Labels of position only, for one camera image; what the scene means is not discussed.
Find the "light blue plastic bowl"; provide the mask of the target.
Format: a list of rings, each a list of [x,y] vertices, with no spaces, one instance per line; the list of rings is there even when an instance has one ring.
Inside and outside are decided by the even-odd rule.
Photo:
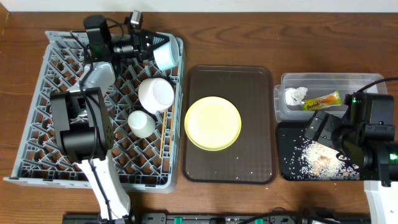
[[[164,71],[174,68],[179,62],[179,48],[177,40],[172,37],[166,44],[154,50],[154,59],[157,67]]]

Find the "yellow orange snack wrapper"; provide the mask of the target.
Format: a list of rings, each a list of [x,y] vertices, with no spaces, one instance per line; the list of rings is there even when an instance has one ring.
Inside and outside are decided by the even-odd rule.
[[[302,109],[304,111],[315,111],[329,108],[332,106],[340,106],[343,102],[338,90],[325,96],[308,99],[302,101]]]

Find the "pink bowl with food scraps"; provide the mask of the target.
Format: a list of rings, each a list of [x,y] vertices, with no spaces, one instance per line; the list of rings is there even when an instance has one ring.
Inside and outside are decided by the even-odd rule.
[[[148,78],[138,90],[142,107],[151,114],[163,113],[171,107],[175,92],[171,84],[163,78]]]

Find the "white tissue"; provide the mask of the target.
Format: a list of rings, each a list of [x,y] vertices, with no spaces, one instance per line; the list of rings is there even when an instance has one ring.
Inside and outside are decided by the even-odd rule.
[[[285,103],[288,106],[297,106],[301,105],[303,99],[307,94],[308,88],[306,87],[298,87],[298,88],[286,88],[285,89]]]

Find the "white plastic cup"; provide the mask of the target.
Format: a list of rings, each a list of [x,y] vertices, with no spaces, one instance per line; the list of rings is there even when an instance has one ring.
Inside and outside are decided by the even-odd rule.
[[[133,111],[129,115],[127,123],[133,134],[139,138],[147,138],[155,130],[154,119],[143,111]]]

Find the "yellow plastic plate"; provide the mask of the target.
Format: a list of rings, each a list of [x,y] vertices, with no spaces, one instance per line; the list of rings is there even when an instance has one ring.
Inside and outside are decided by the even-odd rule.
[[[195,146],[205,151],[221,151],[237,140],[242,120],[232,102],[218,96],[207,96],[189,107],[184,128]]]

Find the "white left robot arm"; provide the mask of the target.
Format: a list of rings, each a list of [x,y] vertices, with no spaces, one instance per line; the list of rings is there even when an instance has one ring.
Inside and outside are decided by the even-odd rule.
[[[61,154],[77,163],[100,205],[101,223],[134,223],[131,200],[111,162],[114,134],[104,102],[107,89],[121,73],[125,60],[154,60],[161,70],[176,67],[180,50],[172,34],[142,28],[143,15],[133,11],[115,23],[129,35],[113,39],[110,19],[101,14],[84,19],[88,43],[79,41],[85,66],[80,79],[66,91],[52,93],[50,105]]]

